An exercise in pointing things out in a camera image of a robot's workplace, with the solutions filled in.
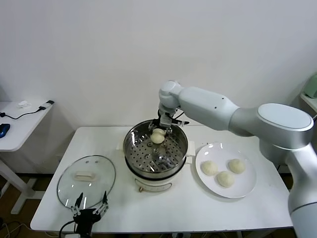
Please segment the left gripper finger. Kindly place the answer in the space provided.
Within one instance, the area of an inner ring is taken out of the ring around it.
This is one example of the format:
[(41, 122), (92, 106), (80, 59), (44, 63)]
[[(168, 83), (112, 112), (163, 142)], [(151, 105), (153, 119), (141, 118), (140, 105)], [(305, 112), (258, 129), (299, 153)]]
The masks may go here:
[(79, 195), (79, 197), (76, 199), (75, 204), (71, 206), (71, 211), (73, 215), (79, 215), (80, 214), (80, 205), (83, 199), (83, 193)]
[(107, 202), (107, 193), (105, 191), (104, 196), (102, 198), (101, 205), (95, 209), (95, 214), (104, 215), (108, 209), (109, 209), (109, 206), (108, 206), (108, 202)]

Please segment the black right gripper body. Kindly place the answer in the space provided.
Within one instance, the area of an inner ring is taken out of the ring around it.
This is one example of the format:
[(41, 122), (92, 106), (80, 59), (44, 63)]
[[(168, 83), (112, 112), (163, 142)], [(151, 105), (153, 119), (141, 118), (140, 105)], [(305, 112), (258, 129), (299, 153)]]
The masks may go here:
[(166, 125), (166, 124), (161, 125), (161, 124), (160, 124), (160, 119), (153, 119), (153, 120), (156, 121), (156, 128), (155, 128), (155, 129), (158, 128), (158, 129), (162, 129), (162, 130), (165, 131), (166, 128), (171, 127), (171, 125)]

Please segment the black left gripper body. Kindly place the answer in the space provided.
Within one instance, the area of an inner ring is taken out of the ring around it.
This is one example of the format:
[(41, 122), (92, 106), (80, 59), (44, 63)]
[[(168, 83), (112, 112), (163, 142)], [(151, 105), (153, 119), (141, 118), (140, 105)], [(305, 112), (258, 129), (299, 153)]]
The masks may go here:
[(94, 209), (80, 210), (80, 215), (73, 216), (73, 220), (77, 227), (75, 233), (79, 235), (91, 235), (94, 223), (100, 221), (102, 216), (94, 213)]

